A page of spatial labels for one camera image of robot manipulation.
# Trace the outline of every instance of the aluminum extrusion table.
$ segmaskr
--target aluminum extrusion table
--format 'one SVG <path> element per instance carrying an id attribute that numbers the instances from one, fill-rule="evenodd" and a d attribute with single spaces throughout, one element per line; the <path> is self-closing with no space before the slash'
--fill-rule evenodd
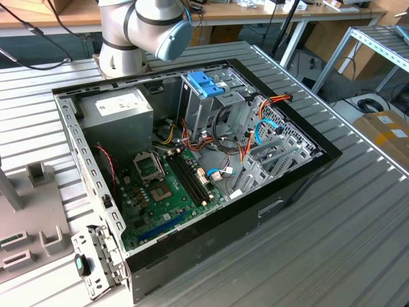
<path id="1" fill-rule="evenodd" d="M 147 297 L 141 306 L 398 306 L 409 298 L 408 173 L 263 51 L 245 42 L 189 48 L 162 70 L 238 58 L 343 151 L 292 207 Z M 51 88 L 101 80 L 91 60 L 53 71 L 0 70 L 0 154 L 10 173 L 56 171 L 72 233 L 98 224 L 75 169 Z M 73 256 L 0 285 L 2 306 L 88 306 Z M 97 306 L 130 306 L 118 287 Z"/>
<path id="2" fill-rule="evenodd" d="M 315 83 L 312 91 L 317 93 L 323 86 L 325 80 L 331 73 L 332 67 L 335 65 L 338 58 L 344 51 L 344 48 L 348 45 L 348 42 L 355 38 L 358 40 L 357 45 L 351 50 L 348 58 L 354 58 L 358 48 L 365 44 L 385 59 L 395 64 L 395 67 L 390 71 L 386 78 L 379 84 L 376 91 L 380 91 L 397 72 L 399 68 L 402 68 L 406 72 L 409 72 L 409 45 L 403 40 L 403 37 L 396 33 L 394 26 L 368 26 L 368 27 L 356 27 L 349 28 L 345 33 L 341 43 L 339 43 L 334 54 L 328 61 L 326 67 L 322 71 L 320 77 Z M 347 59 L 339 72 L 342 73 L 348 66 L 350 60 Z"/>

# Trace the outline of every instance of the expansion slot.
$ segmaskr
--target expansion slot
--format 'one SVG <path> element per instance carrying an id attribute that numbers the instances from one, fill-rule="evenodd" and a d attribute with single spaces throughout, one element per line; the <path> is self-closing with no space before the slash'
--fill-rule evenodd
<path id="1" fill-rule="evenodd" d="M 174 218 L 174 219 L 172 219 L 172 220 L 170 220 L 170 221 L 168 221 L 168 222 L 165 222 L 164 224 L 159 225 L 159 226 L 157 226 L 157 227 L 154 228 L 154 229 L 149 230 L 148 232 L 144 233 L 143 235 L 140 235 L 140 236 L 138 237 L 138 241 L 143 241 L 143 240 L 145 240 L 145 239 L 148 239 L 148 240 L 149 240 L 149 239 L 152 238 L 153 236 L 158 235 L 158 234 L 160 234 L 161 232 L 164 232 L 165 230 L 169 229 L 170 227 L 173 227 L 173 226 L 176 225 L 176 224 L 179 224 L 179 223 L 181 222 L 183 216 L 184 216 L 186 213 L 187 213 L 187 211 L 184 212 L 184 213 L 182 213 L 182 214 L 180 214 L 178 217 L 176 217 L 176 218 Z"/>
<path id="2" fill-rule="evenodd" d="M 205 205 L 207 201 L 210 201 L 209 195 L 195 175 L 192 174 L 192 171 L 186 165 L 186 162 L 182 157 L 179 155 L 173 155 L 167 157 L 166 162 L 170 165 L 182 186 L 196 205 Z"/>

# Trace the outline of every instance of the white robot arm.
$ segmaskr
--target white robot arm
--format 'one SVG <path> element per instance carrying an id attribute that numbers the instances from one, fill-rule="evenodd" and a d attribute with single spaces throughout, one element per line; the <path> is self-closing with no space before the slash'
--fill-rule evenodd
<path id="1" fill-rule="evenodd" d="M 100 0 L 104 43 L 99 65 L 107 77 L 146 71 L 144 51 L 163 61 L 180 56 L 192 27 L 179 0 Z"/>

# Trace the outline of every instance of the green motherboard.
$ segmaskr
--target green motherboard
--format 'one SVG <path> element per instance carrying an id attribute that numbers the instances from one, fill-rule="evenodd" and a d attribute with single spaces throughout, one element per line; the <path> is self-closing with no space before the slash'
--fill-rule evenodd
<path id="1" fill-rule="evenodd" d="M 189 150 L 180 153 L 178 159 L 179 163 L 185 163 L 181 169 L 178 168 L 179 165 L 175 165 L 175 160 L 170 161 L 165 155 L 158 156 L 156 161 L 160 163 L 164 178 L 152 180 L 148 184 L 143 184 L 141 176 L 157 170 L 155 163 L 149 159 L 138 164 L 141 172 L 138 172 L 133 164 L 122 169 L 118 191 L 121 195 L 118 196 L 121 201 L 121 215 L 127 226 L 122 235 L 127 251 L 225 202 L 216 187 L 199 181 L 197 169 L 200 166 Z M 184 172 L 185 169 L 189 169 L 190 173 Z M 208 201 L 199 203 L 192 199 L 196 197 L 194 193 L 197 191 L 190 186 L 194 181 L 192 176 L 197 180 L 196 187 L 200 184 L 202 192 L 208 195 Z"/>

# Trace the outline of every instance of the sticker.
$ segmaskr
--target sticker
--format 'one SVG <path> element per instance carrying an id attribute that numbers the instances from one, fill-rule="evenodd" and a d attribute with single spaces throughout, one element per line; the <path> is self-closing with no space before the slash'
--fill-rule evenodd
<path id="1" fill-rule="evenodd" d="M 408 137 L 406 135 L 406 133 L 404 133 L 403 130 L 401 130 L 401 129 L 394 129 L 394 130 L 392 130 L 392 132 L 399 138 L 407 138 Z"/>
<path id="2" fill-rule="evenodd" d="M 216 85 L 220 88 L 222 88 L 223 86 L 227 86 L 225 82 L 219 82 L 219 83 L 216 83 Z"/>
<path id="3" fill-rule="evenodd" d="M 378 116 L 378 118 L 383 123 L 393 123 L 393 121 L 388 116 Z"/>
<path id="4" fill-rule="evenodd" d="M 134 94 L 126 94 L 113 98 L 98 100 L 95 103 L 101 116 L 107 116 L 122 111 L 135 109 L 141 101 Z"/>

